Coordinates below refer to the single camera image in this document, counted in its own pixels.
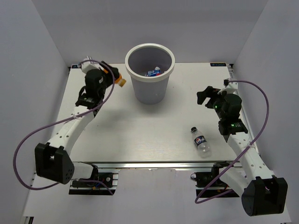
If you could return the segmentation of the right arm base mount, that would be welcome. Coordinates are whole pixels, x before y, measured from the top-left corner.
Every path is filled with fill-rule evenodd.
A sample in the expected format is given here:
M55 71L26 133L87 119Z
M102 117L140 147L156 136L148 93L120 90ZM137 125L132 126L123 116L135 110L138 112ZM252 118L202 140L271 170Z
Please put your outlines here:
M196 196L204 189L206 185L209 184L219 173L220 168L225 168L229 165L227 162L218 162L215 163L210 171L199 171L192 173L190 178L191 180L196 182ZM218 179L214 182L202 195L201 198L210 198L225 192L225 195L221 195L220 197L225 198L236 198L239 197L230 187Z

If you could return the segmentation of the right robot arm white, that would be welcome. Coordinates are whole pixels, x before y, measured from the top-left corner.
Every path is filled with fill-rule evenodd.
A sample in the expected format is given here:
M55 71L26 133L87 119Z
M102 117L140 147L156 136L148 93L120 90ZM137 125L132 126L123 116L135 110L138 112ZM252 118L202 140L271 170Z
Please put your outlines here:
M243 209L249 216L281 214L285 208L287 182L274 175L251 143L248 130L240 119L242 100L235 91L236 88L229 86L222 90L208 86L197 92L199 105L209 99L205 106L217 113L220 134L233 149L245 173L238 172L233 163L216 163L206 187L228 185L241 198Z

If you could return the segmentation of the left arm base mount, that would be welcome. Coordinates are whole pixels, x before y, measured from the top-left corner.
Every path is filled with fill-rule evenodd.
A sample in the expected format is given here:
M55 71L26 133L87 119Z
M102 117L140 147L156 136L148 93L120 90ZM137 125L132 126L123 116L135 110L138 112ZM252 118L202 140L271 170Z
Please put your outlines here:
M91 177L74 179L69 195L113 196L118 185L119 170L93 166Z

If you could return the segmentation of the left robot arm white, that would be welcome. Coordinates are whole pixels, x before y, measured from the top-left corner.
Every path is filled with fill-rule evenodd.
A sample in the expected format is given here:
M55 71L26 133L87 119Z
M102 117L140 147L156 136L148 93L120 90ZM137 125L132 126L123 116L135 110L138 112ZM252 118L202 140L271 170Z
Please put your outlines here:
M104 61L86 60L80 66L85 74L85 85L79 91L70 119L45 144L39 143L35 147L36 174L62 184L83 180L88 186L94 186L99 180L95 165L72 162L71 150L107 100L106 89L115 84L123 86L125 81L116 67Z

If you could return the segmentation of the orange juice bottle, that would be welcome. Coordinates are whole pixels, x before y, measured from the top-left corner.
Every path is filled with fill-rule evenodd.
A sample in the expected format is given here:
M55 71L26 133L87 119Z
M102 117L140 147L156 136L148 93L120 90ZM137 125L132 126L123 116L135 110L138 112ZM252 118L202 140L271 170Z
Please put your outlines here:
M122 87L125 83L126 80L122 77L121 73L119 72L119 70L116 67L111 67L110 70L113 72L114 74L114 83L118 84L120 87ZM109 87L113 84L113 77L111 72L109 72L106 69L102 69L102 71L105 74L105 87Z

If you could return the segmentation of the blue label water bottle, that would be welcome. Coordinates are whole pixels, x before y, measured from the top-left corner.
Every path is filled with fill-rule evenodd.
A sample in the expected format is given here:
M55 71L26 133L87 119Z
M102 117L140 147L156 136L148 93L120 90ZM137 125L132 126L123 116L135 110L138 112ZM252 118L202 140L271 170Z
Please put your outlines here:
M161 74L161 69L156 67L154 70L149 70L145 73L146 77L155 77L157 73Z

